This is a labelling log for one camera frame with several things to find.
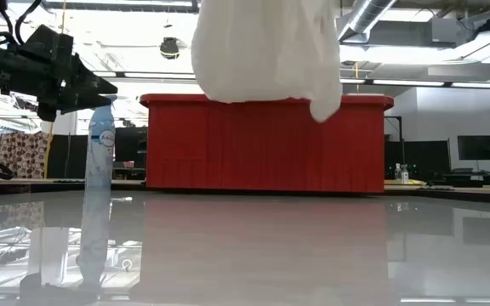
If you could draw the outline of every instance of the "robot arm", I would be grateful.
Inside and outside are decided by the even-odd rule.
[[[0,0],[0,13],[9,25],[9,32],[0,44],[1,94],[18,92],[37,97],[37,114],[53,122],[56,111],[68,113],[87,108],[110,105],[111,100],[100,94],[116,94],[117,88],[88,70],[78,54],[72,54],[73,37],[59,34],[45,25],[22,42],[20,25],[41,2],[35,0],[17,21],[14,40],[13,26],[5,14],[7,0]]]

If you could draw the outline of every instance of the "red bin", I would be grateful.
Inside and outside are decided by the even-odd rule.
[[[223,104],[147,94],[146,185],[159,189],[384,191],[384,111],[393,99],[347,95],[319,124],[309,101]]]

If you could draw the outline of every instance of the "reflective table surface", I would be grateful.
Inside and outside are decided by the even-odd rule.
[[[0,195],[0,305],[490,305],[490,204]]]

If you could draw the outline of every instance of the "bottle label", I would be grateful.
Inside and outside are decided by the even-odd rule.
[[[101,132],[100,142],[102,145],[111,148],[115,144],[115,133],[111,130]]]

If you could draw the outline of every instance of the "pipe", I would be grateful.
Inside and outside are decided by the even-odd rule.
[[[344,41],[356,34],[372,30],[379,18],[392,7],[396,0],[356,0],[350,18],[339,35],[339,40]]]

